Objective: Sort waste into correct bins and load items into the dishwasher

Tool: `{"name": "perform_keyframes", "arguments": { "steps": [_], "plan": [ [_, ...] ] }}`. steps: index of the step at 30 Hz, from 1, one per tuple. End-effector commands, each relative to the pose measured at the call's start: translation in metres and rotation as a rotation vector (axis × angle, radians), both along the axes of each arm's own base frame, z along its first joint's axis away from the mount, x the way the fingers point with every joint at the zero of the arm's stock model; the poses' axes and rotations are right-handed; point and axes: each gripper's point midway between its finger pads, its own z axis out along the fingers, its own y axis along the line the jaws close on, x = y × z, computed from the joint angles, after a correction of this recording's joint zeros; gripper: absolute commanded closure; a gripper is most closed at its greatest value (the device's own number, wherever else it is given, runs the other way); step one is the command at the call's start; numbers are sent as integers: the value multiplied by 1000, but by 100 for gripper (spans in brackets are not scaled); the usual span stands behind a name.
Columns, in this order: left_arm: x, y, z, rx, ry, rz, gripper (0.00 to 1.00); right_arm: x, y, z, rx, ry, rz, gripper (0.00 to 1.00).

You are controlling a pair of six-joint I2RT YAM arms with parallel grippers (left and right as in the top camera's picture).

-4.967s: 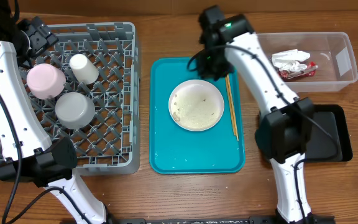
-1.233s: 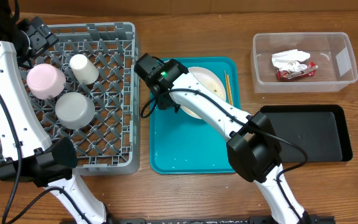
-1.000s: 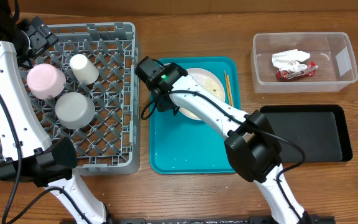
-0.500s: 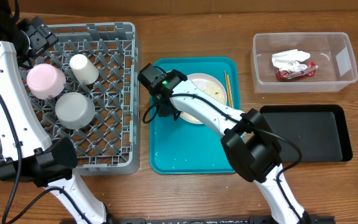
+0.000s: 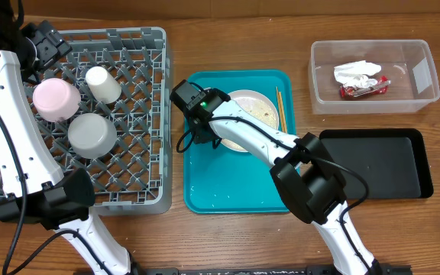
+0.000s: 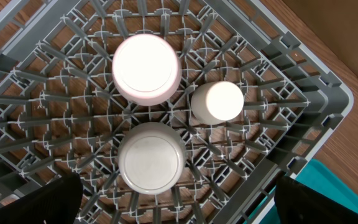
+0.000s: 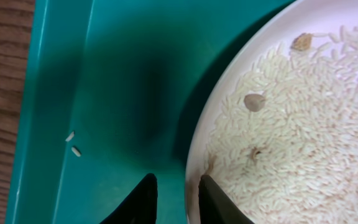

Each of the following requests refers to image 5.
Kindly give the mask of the small pink plate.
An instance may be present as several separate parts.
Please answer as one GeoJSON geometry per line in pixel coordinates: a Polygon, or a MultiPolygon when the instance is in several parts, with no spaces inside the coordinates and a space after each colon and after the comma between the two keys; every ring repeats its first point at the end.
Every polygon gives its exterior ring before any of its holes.
{"type": "Polygon", "coordinates": [[[65,121],[79,109],[79,90],[58,78],[45,79],[34,89],[32,101],[38,114],[49,122],[65,121]]]}

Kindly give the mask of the large white plate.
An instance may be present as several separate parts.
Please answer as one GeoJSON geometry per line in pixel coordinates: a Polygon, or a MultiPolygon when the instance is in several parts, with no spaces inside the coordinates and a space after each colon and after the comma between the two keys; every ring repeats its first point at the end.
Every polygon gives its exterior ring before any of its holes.
{"type": "Polygon", "coordinates": [[[228,95],[249,115],[272,128],[279,128],[280,119],[277,108],[265,95],[249,89],[239,89],[228,95]]]}

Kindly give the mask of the white cup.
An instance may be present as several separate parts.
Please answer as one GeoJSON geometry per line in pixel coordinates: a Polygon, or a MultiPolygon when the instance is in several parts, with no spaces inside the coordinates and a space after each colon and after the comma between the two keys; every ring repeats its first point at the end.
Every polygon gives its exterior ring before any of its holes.
{"type": "Polygon", "coordinates": [[[116,102],[121,96],[121,87],[111,73],[102,66],[90,68],[85,75],[86,83],[95,99],[105,104],[116,102]]]}

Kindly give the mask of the grey bowl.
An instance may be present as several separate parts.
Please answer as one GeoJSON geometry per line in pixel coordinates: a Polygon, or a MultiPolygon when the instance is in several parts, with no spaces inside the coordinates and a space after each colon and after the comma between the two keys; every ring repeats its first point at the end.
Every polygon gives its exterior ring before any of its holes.
{"type": "Polygon", "coordinates": [[[114,124],[94,113],[78,116],[68,128],[71,148],[76,154],[87,159],[107,154],[115,146],[117,136],[114,124]]]}

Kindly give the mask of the white tissue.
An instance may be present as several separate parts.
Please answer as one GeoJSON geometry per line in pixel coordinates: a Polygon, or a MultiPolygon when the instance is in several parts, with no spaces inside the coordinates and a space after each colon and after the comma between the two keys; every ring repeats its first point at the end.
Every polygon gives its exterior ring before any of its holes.
{"type": "Polygon", "coordinates": [[[377,84],[372,76],[381,71],[381,65],[366,60],[346,63],[334,67],[334,78],[344,87],[369,88],[377,84]]]}

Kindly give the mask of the red snack wrapper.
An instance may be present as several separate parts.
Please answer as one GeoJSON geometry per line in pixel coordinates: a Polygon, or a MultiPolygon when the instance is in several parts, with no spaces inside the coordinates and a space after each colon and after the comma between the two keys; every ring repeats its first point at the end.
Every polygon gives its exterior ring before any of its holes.
{"type": "Polygon", "coordinates": [[[341,86],[339,94],[343,99],[359,99],[369,95],[379,95],[387,92],[388,86],[391,84],[391,80],[382,76],[375,86],[367,88],[354,88],[341,86]]]}

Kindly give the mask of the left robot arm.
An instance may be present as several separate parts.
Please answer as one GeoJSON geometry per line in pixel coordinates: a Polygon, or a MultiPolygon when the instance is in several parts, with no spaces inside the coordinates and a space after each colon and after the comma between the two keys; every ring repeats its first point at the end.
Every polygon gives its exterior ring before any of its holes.
{"type": "Polygon", "coordinates": [[[24,86],[72,50],[47,21],[25,24],[24,9],[0,1],[0,221],[39,224],[65,238],[95,274],[139,274],[140,266],[95,212],[84,169],[63,172],[49,152],[24,86]]]}

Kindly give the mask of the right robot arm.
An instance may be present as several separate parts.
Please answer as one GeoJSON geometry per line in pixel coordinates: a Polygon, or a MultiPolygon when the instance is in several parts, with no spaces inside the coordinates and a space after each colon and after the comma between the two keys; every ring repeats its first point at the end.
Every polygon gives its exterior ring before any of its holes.
{"type": "Polygon", "coordinates": [[[227,93],[185,79],[173,88],[170,100],[183,113],[186,136],[192,143],[211,143],[217,148],[221,141],[230,140],[269,167],[283,204],[299,220],[316,227],[340,274],[382,272],[349,216],[369,193],[348,203],[344,175],[353,176],[364,187],[368,184],[353,170],[335,163],[314,134],[297,137],[272,128],[227,93]]]}

